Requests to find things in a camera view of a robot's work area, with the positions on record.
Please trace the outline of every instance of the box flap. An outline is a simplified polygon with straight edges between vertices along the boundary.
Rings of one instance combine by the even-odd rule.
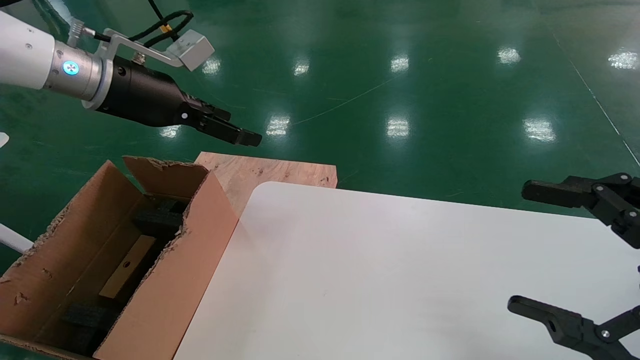
[[[0,278],[0,333],[33,340],[142,198],[112,162],[100,167]]]
[[[136,161],[150,163],[149,160]],[[176,170],[175,175],[179,173],[184,172]],[[174,185],[179,184],[178,177],[173,180]],[[162,189],[160,183],[150,189],[168,191]],[[173,358],[238,222],[212,172],[184,214],[181,233],[160,255],[94,353],[97,359]]]
[[[68,351],[64,351],[58,348],[50,347],[47,345],[34,343],[31,341],[20,340],[17,338],[12,338],[11,336],[0,335],[0,342],[5,344],[10,344],[15,347],[23,348],[32,352],[36,352],[38,354],[43,354],[47,356],[51,356],[55,359],[62,360],[93,360],[90,357],[73,354]]]
[[[124,156],[131,174],[148,193],[190,199],[209,172],[206,168],[176,161]]]

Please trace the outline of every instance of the cardboard box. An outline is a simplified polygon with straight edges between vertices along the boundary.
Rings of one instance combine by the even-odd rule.
[[[94,353],[100,360],[170,360],[237,224],[214,172],[194,164],[124,158],[147,194],[189,201],[184,223]],[[71,303],[98,293],[141,235],[131,222],[152,203],[107,161],[0,278],[0,341],[59,359]]]

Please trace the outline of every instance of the plywood board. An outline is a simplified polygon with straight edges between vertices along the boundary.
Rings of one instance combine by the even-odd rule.
[[[247,156],[201,152],[195,163],[213,171],[238,216],[244,211],[253,189],[267,181],[323,188],[335,188],[335,165],[301,163]]]

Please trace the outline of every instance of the metal bracket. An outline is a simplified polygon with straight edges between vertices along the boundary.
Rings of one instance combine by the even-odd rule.
[[[95,54],[108,60],[113,60],[118,52],[118,47],[122,45],[172,67],[185,66],[189,71],[194,71],[214,52],[207,38],[193,30],[185,32],[166,51],[157,51],[145,47],[137,41],[129,40],[129,38],[113,29],[105,29],[104,34],[111,37],[111,41],[101,41]]]
[[[95,52],[97,56],[100,56],[103,59],[109,59],[113,61],[113,58],[116,57],[116,53],[118,52],[118,47],[120,45],[124,45],[131,49],[134,49],[141,54],[147,55],[156,60],[160,60],[167,65],[171,65],[172,67],[183,66],[180,59],[175,55],[167,53],[166,51],[159,52],[148,47],[144,47],[141,43],[131,41],[126,36],[113,29],[105,29],[103,34],[111,37],[110,42],[100,41],[100,46],[98,46],[98,49]]]

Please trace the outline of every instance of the white pole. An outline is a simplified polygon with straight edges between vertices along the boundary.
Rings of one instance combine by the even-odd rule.
[[[33,246],[33,243],[29,239],[9,229],[3,224],[0,224],[0,243],[5,244],[21,254],[24,254]]]

